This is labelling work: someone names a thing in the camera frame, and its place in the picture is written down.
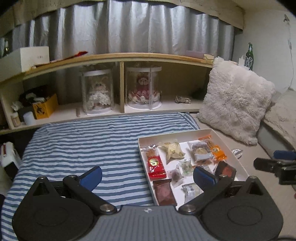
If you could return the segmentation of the dark brown pastry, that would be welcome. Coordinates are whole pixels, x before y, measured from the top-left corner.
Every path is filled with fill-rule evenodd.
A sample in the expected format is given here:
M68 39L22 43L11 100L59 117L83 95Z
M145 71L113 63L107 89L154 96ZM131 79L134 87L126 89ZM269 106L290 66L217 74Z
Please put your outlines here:
M220 161L216 167L215 175L216 176L226 175L229 178L234 180L236 176L236 169L230 166L229 164L227 164L226 162Z

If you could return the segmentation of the small orange barcode packet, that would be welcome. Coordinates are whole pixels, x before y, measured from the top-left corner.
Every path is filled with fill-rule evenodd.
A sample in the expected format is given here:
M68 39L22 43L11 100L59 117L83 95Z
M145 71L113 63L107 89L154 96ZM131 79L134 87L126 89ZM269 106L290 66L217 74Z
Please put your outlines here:
M214 164L211 161L198 162L195 167L201 167L211 173L214 170Z

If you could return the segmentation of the silver grey snack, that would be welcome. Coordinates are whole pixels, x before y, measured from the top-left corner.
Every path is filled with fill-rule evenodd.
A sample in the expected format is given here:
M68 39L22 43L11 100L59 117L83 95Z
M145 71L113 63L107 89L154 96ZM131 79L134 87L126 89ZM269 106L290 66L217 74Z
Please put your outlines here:
M195 183L183 184L181 189L185 195L184 203L188 203L203 193L203 190Z

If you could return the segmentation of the small green candy packet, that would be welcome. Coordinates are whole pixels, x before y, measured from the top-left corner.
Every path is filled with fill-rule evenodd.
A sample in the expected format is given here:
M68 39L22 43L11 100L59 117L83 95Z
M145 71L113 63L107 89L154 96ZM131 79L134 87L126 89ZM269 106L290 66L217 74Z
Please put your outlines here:
M179 161L179 163L177 164L177 168L179 169L183 177L191 176L194 170L191 159L184 159Z

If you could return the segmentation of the orange snack bag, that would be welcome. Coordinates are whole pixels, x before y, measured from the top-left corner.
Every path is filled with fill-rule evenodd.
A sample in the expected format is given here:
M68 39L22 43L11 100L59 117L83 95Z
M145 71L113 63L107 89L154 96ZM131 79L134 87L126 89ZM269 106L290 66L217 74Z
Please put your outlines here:
M199 140L205 142L208 145L216 161L224 161L227 159L224 151L220 148L219 145L215 144L211 135L201 137L199 138Z

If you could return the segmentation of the clear tray cookie pack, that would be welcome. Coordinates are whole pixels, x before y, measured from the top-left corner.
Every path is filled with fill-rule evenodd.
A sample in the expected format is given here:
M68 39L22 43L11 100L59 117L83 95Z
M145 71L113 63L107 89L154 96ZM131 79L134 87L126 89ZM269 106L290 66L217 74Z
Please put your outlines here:
M196 164L213 160L214 155L212 154L210 147L206 142L196 140L196 141L187 142L187 144L194 156L194 162Z

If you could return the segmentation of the clear packet dark sweet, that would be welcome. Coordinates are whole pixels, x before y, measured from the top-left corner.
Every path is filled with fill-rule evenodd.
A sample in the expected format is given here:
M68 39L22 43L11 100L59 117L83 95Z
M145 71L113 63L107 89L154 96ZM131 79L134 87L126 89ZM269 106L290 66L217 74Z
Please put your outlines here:
M181 174L178 167L166 172L167 177L171 180L171 185L176 188L183 183L183 175Z

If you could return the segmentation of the brown snack packet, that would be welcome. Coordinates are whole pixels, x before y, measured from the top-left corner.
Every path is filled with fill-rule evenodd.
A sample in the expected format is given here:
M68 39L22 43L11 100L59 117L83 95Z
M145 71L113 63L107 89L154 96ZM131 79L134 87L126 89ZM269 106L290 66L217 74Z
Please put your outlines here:
M176 199L171 189L171 179L153 181L153 188L159 206L177 206Z

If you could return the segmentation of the cream yellow pastry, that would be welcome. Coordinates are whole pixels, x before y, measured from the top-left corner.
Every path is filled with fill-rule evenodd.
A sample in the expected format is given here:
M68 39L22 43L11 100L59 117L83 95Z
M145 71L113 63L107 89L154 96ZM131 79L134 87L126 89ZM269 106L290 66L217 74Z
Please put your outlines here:
M182 151L181 145L178 142L160 142L159 146L166 151L166 164L172 159L182 159L185 156L185 153Z

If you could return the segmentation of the red biscuit packet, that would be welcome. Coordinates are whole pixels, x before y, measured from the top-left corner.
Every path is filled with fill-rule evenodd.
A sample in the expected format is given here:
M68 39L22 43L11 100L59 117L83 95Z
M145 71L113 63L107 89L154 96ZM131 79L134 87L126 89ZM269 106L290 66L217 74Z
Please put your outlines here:
M140 146L147 159L147 173L150 181L165 179L167 173L158 152L157 145Z

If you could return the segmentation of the beige fuzzy cushion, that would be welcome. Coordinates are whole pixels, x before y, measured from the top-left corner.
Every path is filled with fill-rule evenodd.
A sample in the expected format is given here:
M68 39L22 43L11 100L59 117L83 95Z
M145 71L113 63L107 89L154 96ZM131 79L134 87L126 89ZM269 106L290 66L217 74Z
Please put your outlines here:
M295 149L295 91L288 89L266 111L263 122Z

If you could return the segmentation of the silver foil wrapper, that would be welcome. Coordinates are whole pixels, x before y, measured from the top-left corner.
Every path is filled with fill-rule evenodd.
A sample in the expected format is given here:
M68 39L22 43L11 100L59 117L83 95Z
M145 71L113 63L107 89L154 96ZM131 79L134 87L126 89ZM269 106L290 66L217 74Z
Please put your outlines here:
M231 152L234 154L234 156L237 159L240 159L242 157L242 154L243 154L243 150L242 149L232 149Z

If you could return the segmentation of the white cardboard tray box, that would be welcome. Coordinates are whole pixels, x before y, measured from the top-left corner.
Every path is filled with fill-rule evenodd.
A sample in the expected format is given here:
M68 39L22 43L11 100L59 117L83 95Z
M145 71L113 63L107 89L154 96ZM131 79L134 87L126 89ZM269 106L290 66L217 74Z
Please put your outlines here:
M178 132L178 133L169 133L169 134L163 134L163 135L155 135L155 136L148 136L148 137L142 137L138 138L138 147L140 151L140 157L142 160L142 164L144 166L144 170L147 176L147 181L152 193L152 198L155 205L159 205L156 197L156 193L154 191L153 183L149 178L148 175L148 159L146 157L146 154L144 153L144 150L142 150L142 147L150 146L151 144L159 144L159 143L168 143L172 141L175 141L180 144L182 151L185 153L185 157L181 159L172 159L168 164L166 164L166 151L164 148L157 147L159 156L161 158L161 161L164 165L164 168L166 171L172 170L173 168L176 168L177 164L182 160L191 160L191 164L194 165L194 154L192 151L190 151L190 147L188 145L189 142L195 142L198 140L198 138L202 138L205 136L211 135L213 138L214 144L219 145L219 147L222 148L225 155L227 156L226 162L233 166L237 173L235 176L235 181L244 181L248 177L248 173L245 170L245 168L241 165L240 161L236 158L236 156L232 153L232 151L229 149L229 147L223 142L222 138L218 136L218 134L213 129L202 129L202 130L196 130L196 131L187 131L187 132ZM177 202L178 209L181 205L185 202L185 195L184 192L181 190L181 186L172 188L172 192L174 194L174 197Z

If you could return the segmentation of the small trinket on shelf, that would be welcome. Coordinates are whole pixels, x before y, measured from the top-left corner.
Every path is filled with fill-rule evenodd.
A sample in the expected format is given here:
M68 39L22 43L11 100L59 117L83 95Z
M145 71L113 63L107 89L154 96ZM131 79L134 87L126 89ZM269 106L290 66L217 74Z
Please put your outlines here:
M191 104L191 99L184 96L175 96L174 101L175 103Z

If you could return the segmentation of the white box on shelf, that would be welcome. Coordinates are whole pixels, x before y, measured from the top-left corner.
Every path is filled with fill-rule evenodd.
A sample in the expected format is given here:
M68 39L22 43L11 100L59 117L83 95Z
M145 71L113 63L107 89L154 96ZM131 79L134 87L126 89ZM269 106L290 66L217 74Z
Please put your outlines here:
M36 65L50 63L49 47L24 47L1 58L0 80L26 72Z

